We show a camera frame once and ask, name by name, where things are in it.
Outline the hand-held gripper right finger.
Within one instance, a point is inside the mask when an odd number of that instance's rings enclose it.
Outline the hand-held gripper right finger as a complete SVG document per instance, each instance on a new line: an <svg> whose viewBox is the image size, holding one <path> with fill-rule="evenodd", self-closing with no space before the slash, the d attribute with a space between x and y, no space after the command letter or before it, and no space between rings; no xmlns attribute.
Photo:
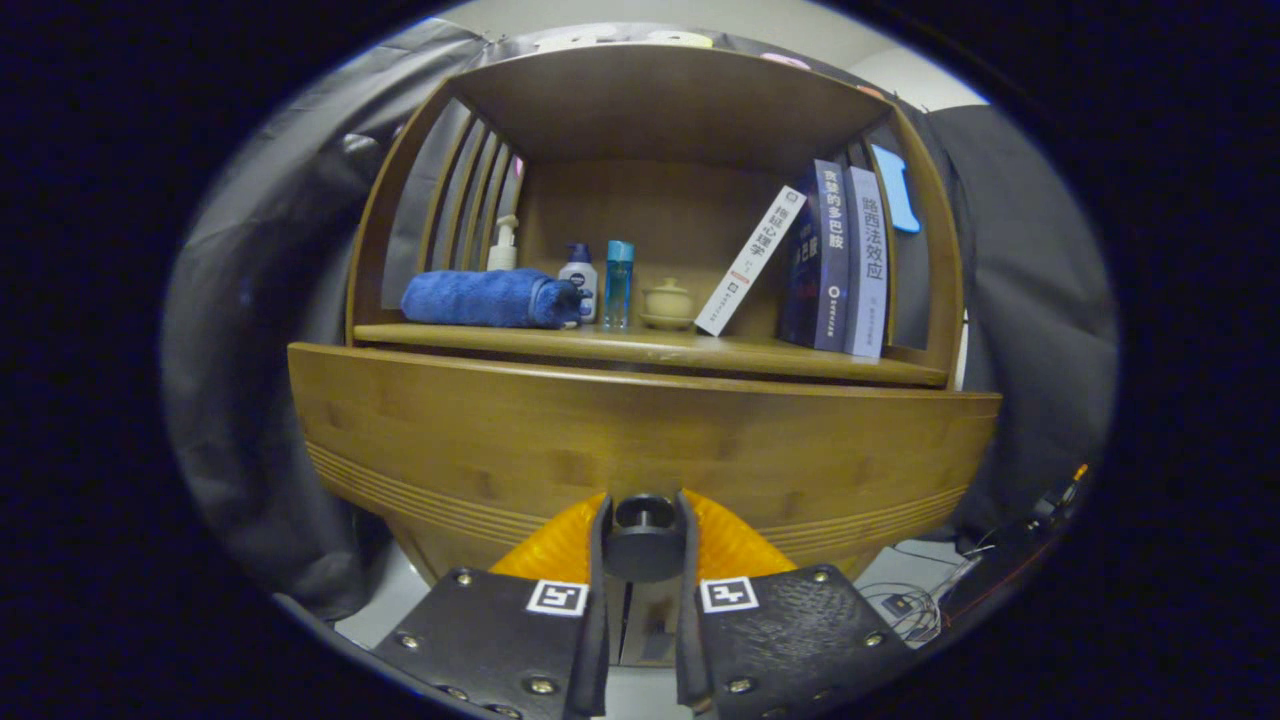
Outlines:
<svg viewBox="0 0 1280 720"><path fill-rule="evenodd" d="M676 496L685 559L676 700L696 719L818 719L901 676L916 653L833 565L699 579L707 533Z"/></svg>

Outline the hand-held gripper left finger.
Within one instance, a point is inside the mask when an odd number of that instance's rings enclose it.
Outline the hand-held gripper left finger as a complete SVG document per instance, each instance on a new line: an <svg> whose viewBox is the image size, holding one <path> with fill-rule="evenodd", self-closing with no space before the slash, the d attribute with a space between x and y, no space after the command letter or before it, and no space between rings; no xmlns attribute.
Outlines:
<svg viewBox="0 0 1280 720"><path fill-rule="evenodd" d="M612 498L588 501L586 520L575 539L586 555L585 580L453 568L374 655L474 716L605 715L611 638L603 544Z"/></svg>

